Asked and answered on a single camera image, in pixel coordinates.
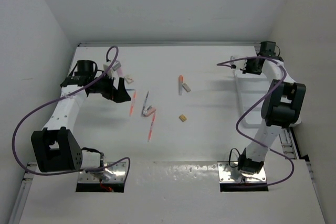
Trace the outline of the white compartment tray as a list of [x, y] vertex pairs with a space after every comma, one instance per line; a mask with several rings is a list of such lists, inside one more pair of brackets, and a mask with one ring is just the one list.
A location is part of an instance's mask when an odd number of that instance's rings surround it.
[[[238, 95], [238, 106], [240, 115], [243, 115], [250, 107], [253, 106], [262, 96], [264, 96], [270, 87], [273, 79], [281, 79], [283, 71], [275, 67], [276, 74], [267, 70], [267, 76], [261, 73], [250, 74], [242, 73], [240, 70], [234, 70], [234, 79], [236, 82], [236, 90]], [[242, 125], [247, 129], [258, 129], [261, 117], [262, 103], [258, 104], [243, 119]]]

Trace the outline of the pink red highlighter pen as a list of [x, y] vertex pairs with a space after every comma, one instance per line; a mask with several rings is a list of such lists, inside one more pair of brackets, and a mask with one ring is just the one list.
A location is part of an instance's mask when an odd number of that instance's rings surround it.
[[152, 117], [152, 121], [151, 121], [151, 125], [150, 125], [150, 130], [149, 130], [149, 134], [148, 134], [148, 142], [151, 140], [151, 137], [152, 137], [155, 119], [156, 119], [156, 112], [153, 113], [153, 117]]

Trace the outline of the metal mounting plate left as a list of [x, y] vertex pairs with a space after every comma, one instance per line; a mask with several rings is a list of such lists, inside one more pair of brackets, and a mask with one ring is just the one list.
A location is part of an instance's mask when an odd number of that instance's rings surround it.
[[120, 162], [109, 168], [105, 168], [102, 172], [80, 172], [78, 175], [78, 183], [98, 184], [102, 182], [104, 184], [120, 184], [124, 182], [127, 170], [127, 162]]

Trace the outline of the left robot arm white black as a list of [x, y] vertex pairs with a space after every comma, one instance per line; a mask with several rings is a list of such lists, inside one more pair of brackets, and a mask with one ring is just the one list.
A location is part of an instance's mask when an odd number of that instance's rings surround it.
[[90, 94], [101, 94], [115, 103], [129, 102], [129, 96], [120, 77], [113, 85], [111, 74], [96, 76], [98, 66], [91, 60], [79, 60], [61, 83], [61, 100], [58, 101], [48, 122], [40, 131], [34, 131], [31, 142], [39, 170], [71, 172], [80, 169], [96, 170], [103, 166], [103, 154], [89, 148], [81, 148], [73, 135], [76, 118]]

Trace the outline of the grey brown eraser block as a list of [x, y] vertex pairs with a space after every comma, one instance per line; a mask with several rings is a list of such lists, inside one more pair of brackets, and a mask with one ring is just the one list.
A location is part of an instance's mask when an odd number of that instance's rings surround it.
[[186, 92], [190, 92], [190, 91], [191, 91], [191, 88], [190, 88], [186, 83], [183, 83], [183, 84], [182, 84], [182, 87], [184, 88], [184, 90], [185, 90]]

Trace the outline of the metal mounting plate right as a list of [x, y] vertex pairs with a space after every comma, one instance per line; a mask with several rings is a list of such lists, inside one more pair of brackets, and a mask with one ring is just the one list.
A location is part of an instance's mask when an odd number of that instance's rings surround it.
[[218, 162], [218, 176], [221, 184], [266, 184], [267, 177], [265, 169], [262, 168], [258, 173], [247, 173], [238, 170], [237, 162], [233, 162], [232, 166], [229, 162]]

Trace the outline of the orange highlighter pen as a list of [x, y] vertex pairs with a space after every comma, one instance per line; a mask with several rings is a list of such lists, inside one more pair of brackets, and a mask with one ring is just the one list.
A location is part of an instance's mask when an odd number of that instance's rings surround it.
[[132, 114], [133, 114], [133, 111], [134, 111], [134, 104], [135, 104], [135, 100], [136, 100], [136, 97], [137, 97], [137, 91], [134, 89], [133, 90], [134, 91], [134, 93], [133, 93], [133, 97], [132, 97], [132, 101], [131, 101], [131, 107], [130, 107], [130, 113], [129, 113], [129, 116], [132, 116]]

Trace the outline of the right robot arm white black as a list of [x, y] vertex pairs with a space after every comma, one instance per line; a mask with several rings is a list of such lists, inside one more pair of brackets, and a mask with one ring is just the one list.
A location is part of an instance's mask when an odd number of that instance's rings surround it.
[[246, 174], [258, 174], [264, 166], [266, 154], [282, 129], [299, 120], [306, 86], [287, 74], [279, 47], [273, 41], [260, 43], [259, 53], [244, 60], [238, 69], [243, 74], [263, 74], [269, 82], [266, 94], [244, 112], [245, 117], [261, 105], [261, 124], [251, 143], [239, 155], [237, 169]]

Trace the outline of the orange capped grey marker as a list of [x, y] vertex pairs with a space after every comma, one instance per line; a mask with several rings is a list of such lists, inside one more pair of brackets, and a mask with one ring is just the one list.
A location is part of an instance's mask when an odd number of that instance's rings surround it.
[[182, 95], [182, 93], [183, 93], [183, 76], [182, 75], [179, 75], [179, 85], [178, 85], [178, 94], [179, 95]]

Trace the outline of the dark purple highlighter pen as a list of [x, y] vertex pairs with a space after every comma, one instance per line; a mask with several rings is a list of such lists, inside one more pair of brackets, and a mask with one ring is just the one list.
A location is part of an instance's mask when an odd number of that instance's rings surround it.
[[145, 100], [144, 100], [144, 104], [143, 104], [143, 110], [145, 110], [145, 108], [146, 108], [146, 103], [147, 103], [147, 100], [148, 100], [148, 96], [149, 96], [149, 91], [147, 91], [146, 96], [145, 96]]

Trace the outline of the white pink eraser box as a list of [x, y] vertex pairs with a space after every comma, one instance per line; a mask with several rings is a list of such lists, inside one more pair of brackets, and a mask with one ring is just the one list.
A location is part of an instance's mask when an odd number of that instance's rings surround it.
[[131, 75], [126, 75], [126, 76], [124, 76], [124, 79], [125, 79], [125, 81], [128, 83], [128, 84], [131, 84], [131, 83], [133, 83], [134, 82], [134, 79], [132, 78], [132, 76]]

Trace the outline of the metal mounting plate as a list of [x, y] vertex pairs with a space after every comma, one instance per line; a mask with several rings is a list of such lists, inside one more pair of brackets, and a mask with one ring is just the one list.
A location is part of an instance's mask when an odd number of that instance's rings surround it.
[[120, 162], [109, 168], [105, 168], [102, 172], [80, 172], [78, 175], [78, 183], [98, 184], [102, 182], [104, 184], [120, 184], [124, 182], [127, 170], [127, 162]]
[[247, 173], [238, 170], [237, 162], [233, 162], [232, 166], [229, 162], [218, 162], [218, 176], [221, 184], [266, 184], [267, 177], [265, 169], [262, 168], [258, 173]]

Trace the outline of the tan eraser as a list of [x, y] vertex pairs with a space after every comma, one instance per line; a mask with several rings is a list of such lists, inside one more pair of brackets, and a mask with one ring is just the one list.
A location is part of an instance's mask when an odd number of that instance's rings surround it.
[[179, 117], [178, 117], [182, 122], [185, 122], [187, 120], [187, 118], [181, 114]]

